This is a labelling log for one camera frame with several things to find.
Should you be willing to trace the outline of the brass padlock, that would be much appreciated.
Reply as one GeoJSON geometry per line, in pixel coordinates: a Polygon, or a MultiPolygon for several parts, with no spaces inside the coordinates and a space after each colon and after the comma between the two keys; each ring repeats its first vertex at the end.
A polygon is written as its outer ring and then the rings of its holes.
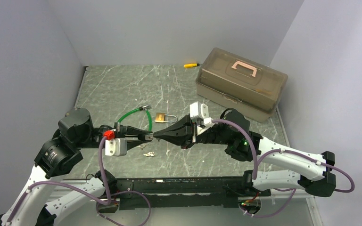
{"type": "Polygon", "coordinates": [[[175,123],[178,121],[177,116],[169,115],[165,113],[156,113],[155,122],[156,123],[175,123]]]}

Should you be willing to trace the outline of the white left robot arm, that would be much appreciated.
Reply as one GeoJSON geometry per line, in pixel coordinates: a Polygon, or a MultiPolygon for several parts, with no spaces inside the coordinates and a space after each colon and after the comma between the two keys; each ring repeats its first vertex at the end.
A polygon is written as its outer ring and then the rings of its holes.
{"type": "Polygon", "coordinates": [[[85,108],[68,111],[52,139],[38,152],[32,172],[12,207],[0,215],[0,226],[55,226],[90,200],[116,205],[116,178],[103,166],[103,155],[124,156],[128,150],[153,139],[150,130],[116,123],[93,126],[85,108]],[[96,148],[99,171],[81,187],[63,183],[82,159],[81,149],[96,148]]]}

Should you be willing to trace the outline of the silver key bunch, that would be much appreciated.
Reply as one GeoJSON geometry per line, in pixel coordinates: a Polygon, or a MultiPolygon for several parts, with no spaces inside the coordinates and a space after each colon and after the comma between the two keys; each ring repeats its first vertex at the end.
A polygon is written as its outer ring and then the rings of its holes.
{"type": "Polygon", "coordinates": [[[146,157],[153,157],[153,156],[155,156],[155,153],[154,152],[148,152],[148,153],[145,153],[143,155],[146,156],[146,157]]]}

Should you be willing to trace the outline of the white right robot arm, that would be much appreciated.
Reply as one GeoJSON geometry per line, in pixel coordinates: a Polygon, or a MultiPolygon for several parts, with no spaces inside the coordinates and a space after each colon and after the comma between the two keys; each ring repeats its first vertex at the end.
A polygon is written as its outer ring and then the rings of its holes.
{"type": "Polygon", "coordinates": [[[194,144],[225,145],[231,158],[253,164],[241,182],[246,195],[268,189],[301,189],[330,197],[337,190],[332,152],[306,153],[278,144],[250,131],[250,121],[233,108],[224,110],[219,119],[190,111],[173,125],[154,132],[153,137],[182,149],[194,144]]]}

